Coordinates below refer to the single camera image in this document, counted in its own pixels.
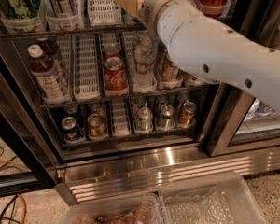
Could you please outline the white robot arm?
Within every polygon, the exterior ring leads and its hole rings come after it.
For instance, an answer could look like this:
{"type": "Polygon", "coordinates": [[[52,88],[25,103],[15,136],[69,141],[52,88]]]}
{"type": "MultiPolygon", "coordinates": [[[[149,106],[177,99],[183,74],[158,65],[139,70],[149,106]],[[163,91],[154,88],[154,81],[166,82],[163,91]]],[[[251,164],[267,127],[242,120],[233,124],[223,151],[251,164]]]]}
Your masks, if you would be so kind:
{"type": "Polygon", "coordinates": [[[232,85],[280,112],[280,50],[204,16],[189,0],[113,1],[160,39],[181,70],[232,85]]]}

